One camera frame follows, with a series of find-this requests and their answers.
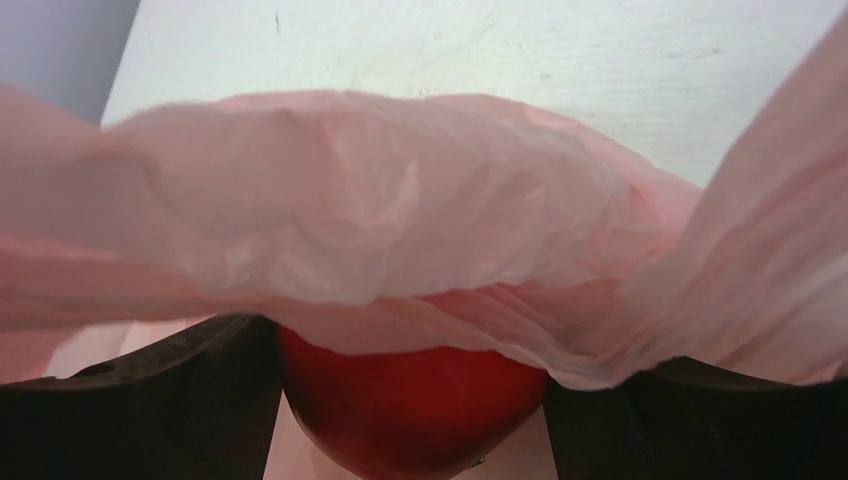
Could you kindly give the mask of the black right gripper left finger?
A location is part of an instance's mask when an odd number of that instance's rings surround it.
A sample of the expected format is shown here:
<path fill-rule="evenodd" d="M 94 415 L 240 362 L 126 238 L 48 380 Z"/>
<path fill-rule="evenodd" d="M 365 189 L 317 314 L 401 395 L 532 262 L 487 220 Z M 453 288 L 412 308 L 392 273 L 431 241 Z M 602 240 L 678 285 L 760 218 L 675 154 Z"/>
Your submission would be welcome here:
<path fill-rule="evenodd" d="M 259 479 L 281 401 L 276 327 L 205 320 L 59 379 L 1 389 L 5 479 Z"/>

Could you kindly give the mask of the pink plastic bag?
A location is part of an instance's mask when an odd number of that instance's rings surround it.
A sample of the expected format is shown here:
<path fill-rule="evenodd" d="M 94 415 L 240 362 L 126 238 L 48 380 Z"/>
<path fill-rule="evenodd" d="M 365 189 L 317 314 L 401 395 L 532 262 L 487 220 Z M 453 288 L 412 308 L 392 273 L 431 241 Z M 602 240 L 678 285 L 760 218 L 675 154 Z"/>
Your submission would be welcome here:
<path fill-rule="evenodd" d="M 248 94 L 102 128 L 3 85 L 1 389 L 229 315 L 276 327 L 259 479 L 339 466 L 289 406 L 282 327 L 346 355 L 494 351 L 548 373 L 543 411 L 553 384 L 679 358 L 847 383 L 847 20 L 705 189 L 488 95 Z"/>

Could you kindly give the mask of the red fake apple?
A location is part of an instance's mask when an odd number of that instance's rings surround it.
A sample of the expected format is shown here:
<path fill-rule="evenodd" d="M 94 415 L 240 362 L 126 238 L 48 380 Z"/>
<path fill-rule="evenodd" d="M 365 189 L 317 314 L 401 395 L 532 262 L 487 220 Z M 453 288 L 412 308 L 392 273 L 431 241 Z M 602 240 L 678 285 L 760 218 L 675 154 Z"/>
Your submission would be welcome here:
<path fill-rule="evenodd" d="M 542 405 L 546 371 L 494 351 L 346 355 L 278 332 L 284 392 L 313 443 L 361 479 L 451 479 Z"/>

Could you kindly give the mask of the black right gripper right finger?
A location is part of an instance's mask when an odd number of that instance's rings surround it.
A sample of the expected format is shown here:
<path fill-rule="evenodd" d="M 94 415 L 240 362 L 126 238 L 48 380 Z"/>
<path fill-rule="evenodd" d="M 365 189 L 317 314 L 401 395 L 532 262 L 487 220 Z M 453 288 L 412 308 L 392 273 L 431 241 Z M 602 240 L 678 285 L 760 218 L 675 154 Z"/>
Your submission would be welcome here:
<path fill-rule="evenodd" d="M 847 383 L 789 386 L 689 358 L 544 415 L 561 479 L 844 479 Z"/>

